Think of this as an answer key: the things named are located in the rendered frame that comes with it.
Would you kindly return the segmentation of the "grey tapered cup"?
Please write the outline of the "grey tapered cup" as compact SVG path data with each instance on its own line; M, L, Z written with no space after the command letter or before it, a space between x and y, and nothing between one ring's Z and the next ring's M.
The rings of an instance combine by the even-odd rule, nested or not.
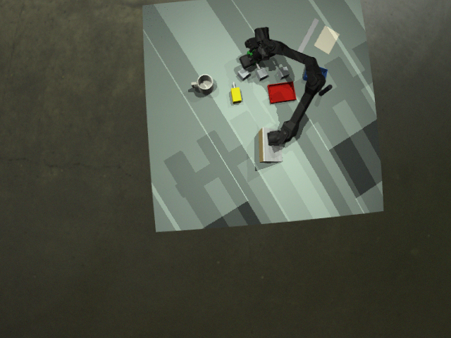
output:
M192 88L199 88L200 92L204 95L210 94L213 91L213 80L207 75L203 74L198 78L197 82L191 82Z

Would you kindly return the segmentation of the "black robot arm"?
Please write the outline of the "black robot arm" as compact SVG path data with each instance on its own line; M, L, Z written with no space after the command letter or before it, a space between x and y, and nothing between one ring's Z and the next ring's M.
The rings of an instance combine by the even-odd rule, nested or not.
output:
M249 38L245 42L245 46L250 48L250 53L252 53L254 49L257 49L256 55L261 58L262 61L269 60L269 54L272 53L284 55L305 64L308 80L304 88L305 93L299 101L295 112L292 114L289 121L283 123L280 132L278 130L267 133L269 146L274 144L284 144L291 141L291 139L296 136L300 120L303 118L311 100L325 85L326 78L322 74L316 58L295 51L282 42L269 39L268 27L258 27L254 30L254 33L255 37Z

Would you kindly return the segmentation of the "red tray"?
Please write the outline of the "red tray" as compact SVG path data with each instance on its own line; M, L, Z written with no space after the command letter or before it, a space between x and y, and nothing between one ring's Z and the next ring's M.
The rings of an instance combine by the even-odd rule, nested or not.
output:
M268 95L271 104L296 100L293 82L282 82L268 85Z

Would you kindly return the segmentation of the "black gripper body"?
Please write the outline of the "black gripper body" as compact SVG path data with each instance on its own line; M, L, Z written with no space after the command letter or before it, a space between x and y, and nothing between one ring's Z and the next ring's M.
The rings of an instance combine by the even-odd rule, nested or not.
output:
M242 68L246 69L248 67L251 66L251 64L253 64L255 61L258 63L259 61L261 61L261 58L257 57L256 55L256 50L254 49L254 51L252 52L253 55L251 55L250 57L247 56L247 54L245 54L244 56L241 56L239 58L239 61L241 62ZM270 53L269 54L269 58L273 57L275 54ZM254 60L253 60L254 59Z

